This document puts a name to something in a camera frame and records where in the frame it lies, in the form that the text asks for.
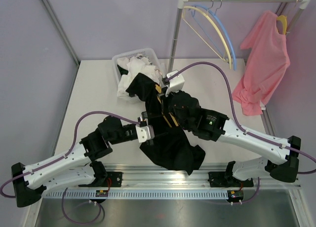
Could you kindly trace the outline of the yellow hanger front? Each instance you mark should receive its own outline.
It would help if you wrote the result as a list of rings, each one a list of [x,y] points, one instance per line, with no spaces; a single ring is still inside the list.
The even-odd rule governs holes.
[[[160,95],[162,95],[162,86],[163,86],[164,76],[163,76],[161,70],[155,69],[155,71],[159,72],[159,74],[160,74],[159,85],[158,84],[155,85],[155,90],[157,92],[157,100],[159,101],[160,105],[162,106],[162,99],[160,98]],[[175,117],[171,113],[165,113],[163,111],[163,108],[161,108],[161,114],[162,114],[162,117],[164,118],[165,122],[168,124],[169,127],[178,127],[179,126],[177,120],[175,119]]]

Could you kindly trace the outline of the yellow hanger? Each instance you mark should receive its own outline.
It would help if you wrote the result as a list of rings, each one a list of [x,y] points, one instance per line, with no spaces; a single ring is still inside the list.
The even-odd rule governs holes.
[[[287,34],[287,16],[280,15],[276,18],[276,27],[280,34],[286,35]]]
[[[163,86],[164,76],[163,76],[161,70],[155,69],[155,71],[159,72],[159,74],[160,74],[159,85],[158,84],[155,85],[155,90],[157,92],[157,100],[159,101],[160,105],[162,106],[162,99],[160,98],[160,95],[162,95],[162,86]],[[178,127],[179,126],[177,120],[175,119],[175,117],[171,113],[165,113],[163,111],[163,108],[161,108],[161,114],[162,114],[162,117],[164,118],[165,122],[168,124],[169,127]]]

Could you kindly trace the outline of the light blue hanger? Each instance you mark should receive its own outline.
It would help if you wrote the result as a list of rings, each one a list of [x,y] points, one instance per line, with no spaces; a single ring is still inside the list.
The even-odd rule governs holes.
[[[203,31],[205,36],[209,39],[209,41],[214,45],[215,49],[194,29],[191,27],[191,29],[203,40],[205,44],[223,61],[227,62],[229,64],[230,69],[233,69],[234,71],[237,69],[237,59],[236,54],[234,51],[233,44],[231,42],[231,39],[229,37],[229,34],[221,22],[221,20],[216,15],[217,10],[215,9],[213,12],[211,10],[211,7],[206,7],[204,5],[195,4],[191,6],[186,6],[185,9],[188,10],[188,12],[191,13],[191,17],[195,20],[197,25],[200,27],[200,29]],[[219,50],[219,47],[217,44],[213,41],[211,36],[206,32],[206,29],[202,26],[202,24],[197,20],[195,17],[195,14],[199,12],[207,21],[209,21],[210,25],[214,28],[215,32],[217,33],[218,37],[220,38],[222,45],[224,47],[225,52],[222,53]]]

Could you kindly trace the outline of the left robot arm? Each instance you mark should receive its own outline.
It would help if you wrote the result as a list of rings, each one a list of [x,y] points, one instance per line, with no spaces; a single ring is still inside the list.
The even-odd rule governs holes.
[[[20,162],[12,165],[17,207],[32,205],[57,189],[102,186],[107,172],[100,159],[113,151],[112,145],[134,140],[145,143],[155,137],[153,127],[146,121],[147,112],[142,112],[136,121],[109,112],[99,111],[99,114],[105,115],[104,120],[79,142],[78,125],[75,126],[74,139],[67,151],[31,165]]]

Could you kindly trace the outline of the cream plastic hanger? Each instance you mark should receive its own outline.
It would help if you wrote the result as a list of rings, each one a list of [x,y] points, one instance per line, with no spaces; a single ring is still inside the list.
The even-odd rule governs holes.
[[[188,12],[187,9],[185,9],[186,6],[184,6],[184,12],[182,13],[182,20],[188,25],[190,25],[192,28],[194,28],[214,49],[214,45],[209,41],[209,39],[205,36],[203,31],[200,29],[200,27],[197,25],[195,20],[191,17],[191,13]],[[219,47],[219,50],[224,53],[224,47],[222,45],[222,42],[220,38],[218,37],[217,33],[215,32],[214,28],[210,25],[209,21],[207,21],[199,12],[195,14],[195,17],[197,20],[202,24],[204,29],[206,29],[206,32],[211,36],[213,41],[217,44]]]

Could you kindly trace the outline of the pink t shirt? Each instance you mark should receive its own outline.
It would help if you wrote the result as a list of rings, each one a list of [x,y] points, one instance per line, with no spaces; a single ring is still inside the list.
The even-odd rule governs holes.
[[[265,11],[243,40],[240,49],[250,49],[244,75],[233,91],[247,116],[261,115],[290,66],[286,36],[277,30],[277,15]]]

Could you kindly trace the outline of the black t shirt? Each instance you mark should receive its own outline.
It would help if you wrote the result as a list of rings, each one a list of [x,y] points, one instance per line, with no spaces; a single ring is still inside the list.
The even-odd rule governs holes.
[[[192,146],[184,132],[178,127],[169,127],[161,114],[157,100],[156,83],[139,73],[126,90],[145,103],[149,124],[155,132],[154,145],[140,145],[140,150],[155,164],[168,170],[185,171],[191,175],[200,169],[205,151],[198,145]]]

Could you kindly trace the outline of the green and white t shirt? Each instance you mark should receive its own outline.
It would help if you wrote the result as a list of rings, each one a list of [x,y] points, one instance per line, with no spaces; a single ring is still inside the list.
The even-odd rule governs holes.
[[[117,59],[118,71],[121,75],[128,75],[131,72],[138,72],[145,66],[152,66],[152,61],[144,54],[137,54],[132,57],[121,57]]]

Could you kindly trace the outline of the white printed t shirt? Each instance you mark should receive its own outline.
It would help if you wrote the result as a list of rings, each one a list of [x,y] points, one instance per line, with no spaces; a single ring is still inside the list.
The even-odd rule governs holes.
[[[138,72],[131,72],[128,73],[128,75],[121,75],[121,80],[118,84],[117,97],[130,104],[141,102],[137,95],[133,95],[126,90],[139,73],[144,74],[159,85],[160,74],[159,72],[155,71],[155,69],[158,69],[158,67],[153,64],[152,66],[145,66]]]

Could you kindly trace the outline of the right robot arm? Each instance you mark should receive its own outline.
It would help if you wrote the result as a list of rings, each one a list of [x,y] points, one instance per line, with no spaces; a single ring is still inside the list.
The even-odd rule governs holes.
[[[172,79],[158,92],[162,111],[169,113],[177,125],[201,140],[232,144],[259,155],[245,162],[229,162],[224,173],[228,185],[266,176],[285,183],[296,181],[299,159],[291,148],[300,148],[300,138],[277,138],[241,128],[227,115],[203,109],[198,99],[182,91],[184,79],[177,79],[179,82]]]

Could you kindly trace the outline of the yellow hanger back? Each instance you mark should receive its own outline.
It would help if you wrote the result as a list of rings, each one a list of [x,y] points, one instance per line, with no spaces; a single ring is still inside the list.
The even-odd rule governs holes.
[[[287,34],[287,16],[280,15],[276,18],[276,27],[280,34],[286,35]]]

